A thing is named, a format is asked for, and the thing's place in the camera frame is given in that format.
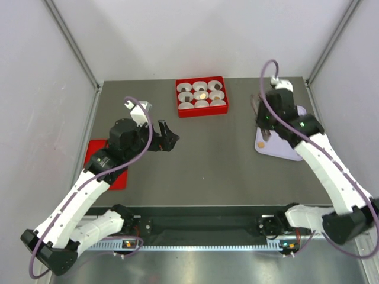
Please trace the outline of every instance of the white cup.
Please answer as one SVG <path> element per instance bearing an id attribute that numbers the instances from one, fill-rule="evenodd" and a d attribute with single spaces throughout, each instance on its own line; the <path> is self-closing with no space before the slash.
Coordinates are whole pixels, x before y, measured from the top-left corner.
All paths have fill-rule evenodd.
<path id="1" fill-rule="evenodd" d="M 216 80 L 212 80 L 211 82 L 208 83 L 208 88 L 211 91 L 221 90 L 222 87 L 223 87 L 223 84 L 221 84 L 221 82 L 216 81 Z"/>
<path id="2" fill-rule="evenodd" d="M 194 105 L 191 104 L 190 102 L 182 102 L 179 106 L 178 109 L 190 109 L 194 108 Z"/>
<path id="3" fill-rule="evenodd" d="M 208 89 L 208 84 L 203 81 L 195 82 L 192 87 L 195 91 L 206 91 Z"/>
<path id="4" fill-rule="evenodd" d="M 187 102 L 191 102 L 194 99 L 194 96 L 190 92 L 183 92 L 178 95 L 178 99 L 181 102 L 186 102 L 186 99 L 188 100 Z"/>
<path id="5" fill-rule="evenodd" d="M 226 102 L 222 99 L 216 99 L 215 101 L 211 101 L 211 107 L 219 107 L 220 105 L 226 105 Z"/>
<path id="6" fill-rule="evenodd" d="M 197 91 L 194 92 L 194 99 L 200 100 L 200 99 L 207 99 L 209 96 L 209 93 L 207 91 Z"/>
<path id="7" fill-rule="evenodd" d="M 195 108 L 207 108 L 207 107 L 209 107 L 209 102 L 207 101 L 201 100 L 195 103 Z"/>
<path id="8" fill-rule="evenodd" d="M 176 87 L 176 89 L 178 92 L 189 92 L 192 90 L 192 85 L 190 83 L 181 83 Z"/>
<path id="9" fill-rule="evenodd" d="M 209 98 L 212 101 L 218 100 L 218 99 L 224 99 L 225 98 L 225 93 L 223 91 L 212 91 L 209 94 Z"/>

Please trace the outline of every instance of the red container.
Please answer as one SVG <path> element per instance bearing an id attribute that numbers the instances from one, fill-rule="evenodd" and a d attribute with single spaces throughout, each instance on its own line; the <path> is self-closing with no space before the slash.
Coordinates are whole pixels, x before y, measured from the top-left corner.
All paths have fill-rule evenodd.
<path id="1" fill-rule="evenodd" d="M 179 105 L 182 103 L 178 99 L 178 95 L 181 93 L 177 90 L 177 87 L 179 84 L 190 83 L 192 85 L 193 83 L 198 82 L 198 81 L 204 81 L 205 83 L 209 83 L 210 81 L 213 81 L 213 80 L 219 81 L 223 85 L 223 87 L 220 89 L 220 91 L 223 91 L 225 94 L 225 98 L 223 100 L 225 101 L 226 105 L 208 106 L 206 108 L 179 109 Z M 227 99 L 225 83 L 224 83 L 224 79 L 222 78 L 222 76 L 176 80 L 175 89 L 176 89 L 176 107 L 178 109 L 178 115 L 181 118 L 202 117 L 204 115 L 215 115 L 215 114 L 226 114 L 228 109 L 229 109 L 229 101 Z M 206 101 L 208 103 L 212 102 L 212 100 L 210 98 L 206 99 Z M 193 99 L 190 103 L 195 105 L 196 100 Z"/>
<path id="2" fill-rule="evenodd" d="M 91 158 L 91 156 L 96 151 L 105 147 L 106 142 L 107 142 L 106 139 L 90 140 L 88 143 L 87 154 L 85 155 L 84 164 L 88 163 L 89 158 Z M 127 176 L 128 176 L 128 171 L 126 170 L 118 177 L 118 179 L 116 179 L 116 181 L 111 185 L 111 187 L 108 190 L 119 191 L 119 190 L 125 189 Z"/>

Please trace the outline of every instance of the white wall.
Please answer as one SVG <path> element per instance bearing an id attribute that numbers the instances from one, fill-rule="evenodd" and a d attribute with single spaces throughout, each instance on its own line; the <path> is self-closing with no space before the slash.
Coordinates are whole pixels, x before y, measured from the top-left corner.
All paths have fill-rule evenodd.
<path id="1" fill-rule="evenodd" d="M 328 136 L 359 182 L 379 197 L 379 1 L 364 0 L 313 84 Z"/>
<path id="2" fill-rule="evenodd" d="M 0 282 L 28 284 L 20 235 L 69 190 L 95 91 L 42 1 L 0 14 Z"/>
<path id="3" fill-rule="evenodd" d="M 348 0 L 54 0 L 98 80 L 311 72 Z"/>

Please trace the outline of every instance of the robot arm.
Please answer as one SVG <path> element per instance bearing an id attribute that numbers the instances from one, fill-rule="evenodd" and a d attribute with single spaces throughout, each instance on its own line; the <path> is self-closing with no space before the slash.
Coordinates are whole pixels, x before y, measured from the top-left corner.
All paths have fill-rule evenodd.
<path id="1" fill-rule="evenodd" d="M 151 107 L 148 102 L 140 104 L 146 110 Z M 128 234 L 134 225 L 133 215 L 122 205 L 115 205 L 103 216 L 77 228 L 91 205 L 127 168 L 108 174 L 104 172 L 125 164 L 146 147 L 149 139 L 147 118 L 139 106 L 130 101 L 126 107 L 131 110 L 132 120 L 123 118 L 115 123 L 110 129 L 107 145 L 91 156 L 78 180 L 59 206 L 35 230 L 25 230 L 21 236 L 21 240 L 30 251 L 35 250 L 37 242 L 42 239 L 36 257 L 56 275 L 66 273 L 88 247 L 111 234 L 120 232 Z M 153 130 L 148 150 L 171 151 L 179 136 L 174 134 L 163 120 L 159 121 L 159 127 L 161 134 Z M 100 173 L 104 175 L 80 188 Z"/>
<path id="2" fill-rule="evenodd" d="M 257 106 L 257 125 L 262 134 L 269 139 L 269 131 L 274 130 L 288 141 L 290 146 L 306 161 L 326 189 L 333 207 L 319 208 L 292 204 L 275 214 L 281 232 L 303 227 L 326 233 L 337 244 L 344 244 L 373 226 L 372 216 L 361 195 L 346 179 L 354 181 L 349 170 L 341 162 L 329 143 L 323 127 L 311 114 L 300 116 L 293 101 L 293 87 L 287 80 L 271 79 L 273 90 L 267 92 L 266 98 L 272 109 L 287 124 L 307 136 L 329 153 L 331 159 L 317 148 L 304 141 L 297 134 L 283 127 L 268 111 L 260 98 L 253 102 Z M 379 199 L 363 189 L 363 194 L 371 201 L 378 212 Z"/>

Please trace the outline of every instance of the gray table surface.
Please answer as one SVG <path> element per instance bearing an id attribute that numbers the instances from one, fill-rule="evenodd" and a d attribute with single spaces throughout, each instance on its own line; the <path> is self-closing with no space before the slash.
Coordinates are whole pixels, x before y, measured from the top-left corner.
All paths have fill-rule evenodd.
<path id="1" fill-rule="evenodd" d="M 344 249 L 357 253 L 354 244 Z M 299 256 L 251 251 L 140 252 L 131 258 L 84 253 L 51 284 L 368 284 L 360 260 L 346 257 L 323 240 L 313 240 Z"/>
<path id="2" fill-rule="evenodd" d="M 297 105 L 313 112 L 302 78 L 289 78 Z M 249 102 L 258 78 L 225 79 L 226 115 L 179 118 L 175 80 L 105 82 L 91 139 L 129 116 L 125 96 L 149 101 L 151 118 L 165 119 L 180 136 L 173 151 L 147 153 L 129 168 L 127 188 L 108 191 L 95 206 L 308 205 L 330 204 L 326 191 L 305 162 L 264 156 L 254 148 L 256 126 Z"/>

